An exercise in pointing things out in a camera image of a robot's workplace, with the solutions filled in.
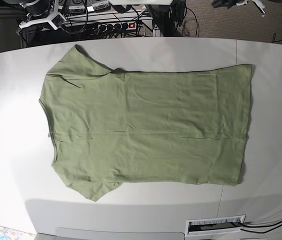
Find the white table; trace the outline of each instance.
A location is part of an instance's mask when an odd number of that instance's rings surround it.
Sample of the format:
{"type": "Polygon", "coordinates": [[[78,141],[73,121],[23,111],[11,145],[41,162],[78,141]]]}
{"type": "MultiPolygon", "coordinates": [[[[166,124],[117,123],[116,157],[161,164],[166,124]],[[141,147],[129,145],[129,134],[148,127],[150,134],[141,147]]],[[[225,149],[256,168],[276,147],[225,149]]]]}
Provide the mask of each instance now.
{"type": "MultiPolygon", "coordinates": [[[[46,72],[74,44],[0,53],[1,226],[51,235],[56,228],[163,233],[184,232],[189,219],[282,219],[282,45],[173,37],[77,42],[112,69],[188,72],[256,66],[240,185],[125,183],[92,202],[67,188],[50,166],[53,146],[38,103],[46,72]]],[[[238,237],[255,236],[241,232],[213,239],[238,237]]],[[[282,239],[282,228],[267,237],[282,239]]]]}

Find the gray carpet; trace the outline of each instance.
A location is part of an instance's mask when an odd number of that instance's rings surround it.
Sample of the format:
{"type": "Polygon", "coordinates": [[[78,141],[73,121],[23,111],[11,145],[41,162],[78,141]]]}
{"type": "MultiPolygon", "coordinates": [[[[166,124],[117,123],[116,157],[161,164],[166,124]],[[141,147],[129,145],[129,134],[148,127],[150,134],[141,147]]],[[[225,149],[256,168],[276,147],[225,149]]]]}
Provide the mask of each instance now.
{"type": "MultiPolygon", "coordinates": [[[[206,0],[187,0],[200,24],[200,37],[238,39],[270,43],[273,34],[282,39],[282,3],[265,1],[263,17],[252,1],[244,6],[213,8],[206,0]]],[[[195,36],[195,19],[188,11],[183,35],[195,36]]]]}
{"type": "MultiPolygon", "coordinates": [[[[256,6],[249,2],[245,6],[213,8],[211,0],[187,0],[200,24],[200,37],[225,38],[270,43],[273,34],[282,38],[282,4],[265,0],[266,15],[262,17],[256,6]]],[[[14,20],[0,20],[0,52],[20,48],[19,37],[15,34],[14,20]]],[[[195,36],[196,24],[188,11],[185,25],[179,28],[184,37],[195,36]]]]}

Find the green t-shirt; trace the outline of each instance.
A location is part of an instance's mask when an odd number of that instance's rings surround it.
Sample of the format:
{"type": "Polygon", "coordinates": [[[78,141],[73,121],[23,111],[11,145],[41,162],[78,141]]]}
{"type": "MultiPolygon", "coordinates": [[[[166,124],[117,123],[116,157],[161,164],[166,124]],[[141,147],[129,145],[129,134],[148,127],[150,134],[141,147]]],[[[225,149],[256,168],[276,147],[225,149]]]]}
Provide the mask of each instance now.
{"type": "Polygon", "coordinates": [[[40,103],[66,186],[93,201],[123,182],[235,186],[250,113],[251,66],[113,72],[73,47],[40,103]]]}

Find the electronic equipment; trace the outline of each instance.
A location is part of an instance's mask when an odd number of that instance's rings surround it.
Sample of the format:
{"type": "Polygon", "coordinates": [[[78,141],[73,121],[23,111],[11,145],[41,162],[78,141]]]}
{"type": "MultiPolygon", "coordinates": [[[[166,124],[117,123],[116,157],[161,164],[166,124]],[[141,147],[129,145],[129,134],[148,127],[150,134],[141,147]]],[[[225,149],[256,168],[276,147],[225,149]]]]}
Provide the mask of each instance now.
{"type": "MultiPolygon", "coordinates": [[[[108,2],[108,0],[87,0],[86,6],[89,13],[110,9],[110,3],[108,2]]],[[[62,12],[71,15],[84,14],[85,12],[82,0],[59,0],[58,8],[60,10],[65,8],[65,10],[63,10],[62,12]]]]}
{"type": "Polygon", "coordinates": [[[26,21],[19,24],[16,31],[19,34],[22,29],[41,23],[48,23],[57,30],[64,22],[65,17],[58,11],[58,1],[50,0],[3,0],[7,4],[20,4],[27,12],[26,21]]]}
{"type": "Polygon", "coordinates": [[[109,0],[112,5],[170,5],[173,0],[109,0]]]}

